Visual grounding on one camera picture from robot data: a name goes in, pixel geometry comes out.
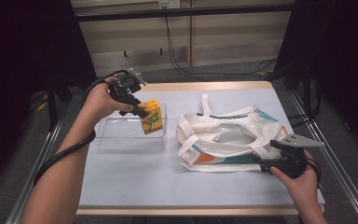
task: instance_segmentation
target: metal rail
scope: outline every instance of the metal rail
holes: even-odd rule
[[[22,219],[22,213],[25,209],[26,202],[28,200],[28,197],[31,194],[31,191],[34,187],[34,176],[36,175],[37,171],[40,169],[42,164],[48,159],[48,155],[50,151],[52,150],[52,147],[54,145],[54,142],[57,139],[57,136],[60,132],[63,119],[66,118],[66,115],[68,114],[70,102],[64,104],[62,109],[62,115],[60,116],[60,119],[58,120],[57,124],[55,125],[54,129],[48,133],[48,137],[46,138],[45,144],[43,145],[42,149],[40,150],[39,156],[36,159],[36,162],[34,164],[34,168],[29,175],[27,182],[25,183],[24,188],[22,189],[22,192],[17,199],[16,203],[13,206],[13,209],[11,210],[6,224],[20,224]]]
[[[297,8],[326,7],[327,4],[310,3],[310,4],[275,4],[275,5],[253,5],[241,7],[189,7],[189,8],[172,8],[157,9],[144,11],[126,11],[112,13],[84,13],[77,14],[74,17],[52,18],[53,20],[70,20],[70,21],[116,21],[129,19],[146,19],[146,18],[165,18],[165,17],[183,17],[183,16],[205,16],[205,15],[223,15],[223,14],[241,14],[241,13],[260,13],[260,12],[279,12],[292,11]]]
[[[294,91],[292,91],[290,95],[292,97],[293,102],[295,103],[298,112],[304,116],[304,121],[306,121],[313,138],[317,141],[325,143],[325,147],[321,147],[321,151],[324,154],[324,157],[329,164],[331,170],[336,176],[338,183],[341,185],[342,189],[347,194],[348,199],[351,201],[353,208],[358,214],[358,188],[356,188],[351,178],[345,171],[344,167],[339,162],[336,154],[334,153],[331,146],[328,144],[316,122],[306,116],[306,112],[303,108],[304,103],[302,102],[301,97]]]

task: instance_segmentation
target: hand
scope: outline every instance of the hand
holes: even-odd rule
[[[105,81],[107,83],[118,82],[115,77],[108,77]],[[133,110],[132,105],[123,104],[112,99],[108,92],[107,83],[98,84],[91,90],[81,111],[81,113],[87,114],[88,118],[93,119],[95,123],[116,110],[125,112]]]
[[[313,161],[307,150],[304,150],[304,153]],[[317,175],[310,166],[307,165],[304,174],[296,179],[290,178],[276,167],[271,167],[270,171],[287,187],[304,223],[326,223],[318,204]]]

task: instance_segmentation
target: white tote bag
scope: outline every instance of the white tote bag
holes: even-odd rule
[[[284,127],[256,105],[225,114],[212,115],[208,95],[202,95],[203,114],[182,115],[176,134],[181,148],[179,162],[189,170],[237,172],[260,170],[250,153],[262,159],[280,158],[280,151],[269,145],[287,135]]]

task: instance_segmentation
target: white tabletop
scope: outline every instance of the white tabletop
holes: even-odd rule
[[[161,88],[163,84],[155,84],[136,92],[134,95],[143,102],[156,98],[166,105],[165,148],[150,150],[145,146],[145,151],[125,152],[100,150],[92,143],[78,214],[218,215],[210,213],[218,208],[220,212],[226,211],[226,215],[230,214],[231,208],[240,208],[243,209],[241,213],[253,209],[247,215],[294,215],[296,210],[286,188],[272,175],[258,171],[193,172],[177,160],[180,144],[175,135],[176,121],[181,114],[202,112],[201,96],[205,93],[209,95],[214,115],[257,105],[292,132],[278,96],[269,83],[261,82],[255,86],[249,86],[247,82],[229,83],[218,88],[203,83],[199,86],[191,83],[189,88],[182,88],[183,84],[177,84],[177,88],[168,84],[165,89]],[[324,203],[320,192],[319,202]]]

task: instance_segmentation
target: clear plastic container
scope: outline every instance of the clear plastic container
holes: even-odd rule
[[[98,149],[114,151],[156,151],[165,148],[166,105],[159,104],[163,129],[145,134],[141,119],[131,113],[121,116],[115,111],[102,119],[96,127]]]

